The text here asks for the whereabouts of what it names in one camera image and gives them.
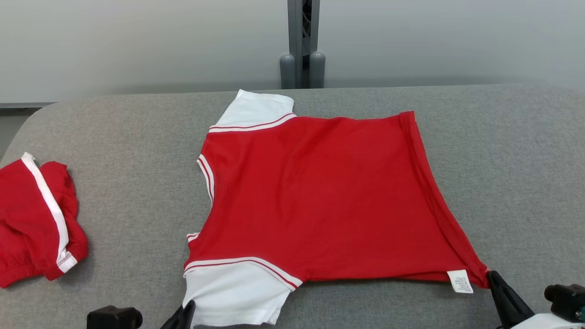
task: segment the gray fabric surface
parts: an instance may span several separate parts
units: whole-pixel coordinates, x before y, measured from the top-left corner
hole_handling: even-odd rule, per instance
[[[298,115],[384,117],[414,110],[431,168],[479,257],[538,312],[544,288],[585,284],[585,97],[523,85],[274,91]],[[24,151],[69,165],[89,257],[54,282],[0,291],[1,328],[78,329],[91,310],[133,306],[158,328],[185,289],[185,235],[209,198],[195,162],[235,92],[124,95],[35,113],[0,166]],[[277,328],[495,328],[491,294],[447,283],[307,283]]]

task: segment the red shorts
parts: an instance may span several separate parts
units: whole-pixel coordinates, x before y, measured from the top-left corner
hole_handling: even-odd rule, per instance
[[[0,169],[0,287],[26,277],[54,280],[87,256],[67,166],[32,155]]]

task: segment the care label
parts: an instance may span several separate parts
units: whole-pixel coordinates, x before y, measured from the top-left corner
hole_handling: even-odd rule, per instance
[[[456,293],[472,294],[473,289],[469,278],[467,277],[467,271],[465,270],[450,270],[447,271],[447,275],[451,279],[451,285]]]

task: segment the gray wall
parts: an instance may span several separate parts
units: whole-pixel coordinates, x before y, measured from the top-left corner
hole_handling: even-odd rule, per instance
[[[280,88],[286,1],[3,0],[0,104]]]
[[[325,87],[585,88],[583,0],[321,0]]]

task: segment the t-shirt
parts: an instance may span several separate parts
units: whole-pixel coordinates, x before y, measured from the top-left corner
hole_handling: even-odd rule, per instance
[[[414,112],[388,118],[296,116],[282,95],[241,91],[197,162],[211,212],[187,236],[193,325],[275,323],[308,280],[449,281],[487,267],[449,211]]]

